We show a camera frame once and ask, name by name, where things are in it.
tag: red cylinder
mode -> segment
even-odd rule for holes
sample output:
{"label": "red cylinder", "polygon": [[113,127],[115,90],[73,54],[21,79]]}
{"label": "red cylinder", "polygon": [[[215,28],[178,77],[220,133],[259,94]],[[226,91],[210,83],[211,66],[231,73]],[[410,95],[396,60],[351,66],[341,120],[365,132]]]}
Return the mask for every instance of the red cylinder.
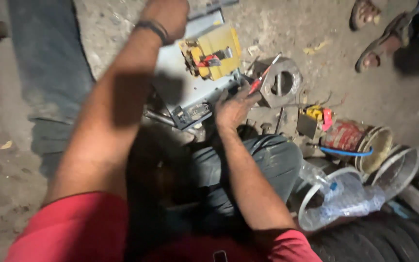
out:
{"label": "red cylinder", "polygon": [[321,139],[321,145],[356,152],[368,129],[368,125],[352,120],[338,119]]}

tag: yellow transformer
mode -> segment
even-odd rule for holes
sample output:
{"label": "yellow transformer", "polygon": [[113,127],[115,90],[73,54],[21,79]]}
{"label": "yellow transformer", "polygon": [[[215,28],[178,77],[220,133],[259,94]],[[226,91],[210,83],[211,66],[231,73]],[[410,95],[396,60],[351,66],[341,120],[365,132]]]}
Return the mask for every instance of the yellow transformer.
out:
{"label": "yellow transformer", "polygon": [[179,41],[192,75],[217,80],[240,67],[240,44],[236,30],[215,24],[192,38]]}

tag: finger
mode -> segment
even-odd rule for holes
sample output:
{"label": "finger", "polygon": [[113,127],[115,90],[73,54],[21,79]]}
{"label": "finger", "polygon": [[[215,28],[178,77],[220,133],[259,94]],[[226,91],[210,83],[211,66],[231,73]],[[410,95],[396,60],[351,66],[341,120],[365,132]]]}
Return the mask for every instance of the finger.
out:
{"label": "finger", "polygon": [[247,80],[242,79],[240,90],[236,93],[234,98],[236,99],[245,99],[247,98],[248,94],[250,93],[250,84]]}
{"label": "finger", "polygon": [[220,107],[221,104],[223,104],[223,102],[226,101],[228,95],[229,91],[227,89],[224,89],[221,93],[221,96],[219,96],[218,101],[216,102],[216,108]]}
{"label": "finger", "polygon": [[250,94],[247,99],[245,100],[248,106],[253,106],[256,102],[261,100],[261,93],[260,92],[254,92],[253,94]]}

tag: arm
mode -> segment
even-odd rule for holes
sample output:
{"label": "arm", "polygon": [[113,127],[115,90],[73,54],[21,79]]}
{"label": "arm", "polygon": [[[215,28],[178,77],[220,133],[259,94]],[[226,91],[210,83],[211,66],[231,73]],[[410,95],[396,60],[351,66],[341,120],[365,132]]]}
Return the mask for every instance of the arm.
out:
{"label": "arm", "polygon": [[[186,0],[150,0],[140,20],[155,20],[182,38]],[[148,28],[135,28],[129,41],[96,83],[76,122],[71,141],[44,204],[86,192],[100,191],[126,199],[126,160],[140,126],[150,79],[162,45]]]}
{"label": "arm", "polygon": [[224,101],[227,98],[224,93],[216,104],[216,124],[229,165],[232,193],[251,229],[295,229],[285,203],[265,179],[236,131],[250,107],[260,99],[259,93],[248,96],[249,90],[246,85],[228,101]]}

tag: red shirt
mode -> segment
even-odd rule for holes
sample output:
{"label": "red shirt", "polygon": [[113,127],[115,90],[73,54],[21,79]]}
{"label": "red shirt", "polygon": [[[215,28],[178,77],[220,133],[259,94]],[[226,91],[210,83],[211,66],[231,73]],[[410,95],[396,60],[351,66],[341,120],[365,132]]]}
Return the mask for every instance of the red shirt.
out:
{"label": "red shirt", "polygon": [[[6,262],[120,262],[127,234],[127,203],[112,194],[60,199],[35,214],[9,248]],[[230,238],[186,237],[156,249],[143,261],[321,262],[305,236],[289,230],[261,257]]]}

